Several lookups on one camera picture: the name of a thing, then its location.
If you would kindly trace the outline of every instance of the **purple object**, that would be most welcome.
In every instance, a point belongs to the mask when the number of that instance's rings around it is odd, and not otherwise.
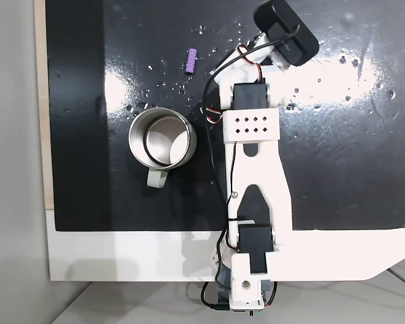
[[[186,62],[186,73],[193,74],[196,62],[196,49],[189,49],[188,61]]]

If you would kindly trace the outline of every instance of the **wooden edge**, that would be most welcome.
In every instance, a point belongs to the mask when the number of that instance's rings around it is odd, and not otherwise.
[[[47,58],[47,22],[45,0],[34,0],[34,32],[36,40],[36,69],[40,147],[42,151],[43,192],[45,209],[54,209],[53,165],[51,159],[51,133],[49,128],[49,85]]]

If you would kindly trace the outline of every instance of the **mug rim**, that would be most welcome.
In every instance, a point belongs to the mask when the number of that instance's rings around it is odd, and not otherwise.
[[[148,164],[146,164],[145,162],[141,161],[141,159],[137,156],[137,154],[135,154],[135,151],[134,151],[134,149],[133,149],[133,147],[132,147],[132,141],[131,141],[131,136],[130,136],[130,135],[131,135],[131,133],[132,133],[132,129],[133,129],[134,125],[135,125],[135,122],[138,120],[138,118],[141,118],[141,116],[143,116],[145,113],[147,113],[148,111],[151,111],[151,109],[161,109],[161,110],[164,110],[164,111],[172,112],[176,117],[178,117],[178,118],[182,121],[182,123],[184,124],[184,127],[186,128],[186,135],[187,135],[187,137],[188,137],[188,142],[187,142],[187,144],[186,144],[186,150],[184,151],[183,155],[182,155],[175,163],[173,163],[173,164],[171,164],[171,165],[167,165],[167,166],[165,166],[165,167],[163,167],[163,166],[153,167],[152,165],[148,165]],[[138,116],[136,116],[136,118],[135,118],[134,121],[132,122],[132,124],[131,124],[131,126],[130,126],[130,129],[129,129],[128,142],[129,142],[129,147],[130,147],[130,150],[131,150],[133,156],[135,157],[135,159],[138,160],[138,162],[140,162],[141,164],[143,164],[143,165],[145,165],[146,167],[151,168],[151,169],[156,169],[156,170],[168,170],[168,169],[173,169],[174,167],[177,167],[178,164],[183,161],[183,158],[186,156],[186,154],[188,154],[189,147],[190,147],[190,128],[189,128],[188,122],[189,122],[189,121],[188,121],[187,119],[185,119],[185,118],[182,116],[181,113],[178,113],[177,111],[174,111],[174,110],[168,109],[168,108],[164,108],[164,107],[153,107],[153,108],[149,108],[149,109],[143,111],[143,112],[140,113]]]

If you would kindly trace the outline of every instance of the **red wire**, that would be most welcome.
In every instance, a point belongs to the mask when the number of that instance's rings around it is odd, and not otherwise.
[[[248,50],[246,48],[246,46],[244,46],[243,44],[240,44],[237,46],[237,52],[239,52],[239,54],[243,54],[243,52],[240,50],[240,47],[243,47],[244,49]],[[243,60],[250,65],[255,65],[256,68],[258,69],[258,75],[259,75],[259,80],[262,81],[263,80],[263,71],[261,69],[261,65],[259,65],[258,63],[254,63],[251,60],[249,60],[246,56],[243,57]]]

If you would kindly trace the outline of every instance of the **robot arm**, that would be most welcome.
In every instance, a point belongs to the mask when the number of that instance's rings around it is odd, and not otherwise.
[[[261,67],[262,80],[259,70],[245,60],[232,63],[239,56],[238,51],[215,70],[222,69],[214,80],[219,85],[221,109],[224,110],[223,142],[229,195],[227,235],[230,245],[238,248],[231,256],[229,293],[229,307],[236,311],[264,309],[262,283],[273,279],[273,263],[268,260],[276,253],[276,246],[287,244],[292,232],[291,197],[279,157],[279,111],[276,107],[283,97],[283,71],[290,64],[302,65],[319,49],[316,38],[284,0],[267,1],[257,9],[254,17],[264,32],[256,38],[256,47],[268,45],[274,41],[273,37],[296,31],[293,38],[278,48],[267,46],[246,56],[253,63],[270,58],[272,65]],[[247,156],[245,144],[256,144],[258,153]],[[251,185],[258,186],[263,194],[269,207],[270,223],[240,222],[238,209]]]

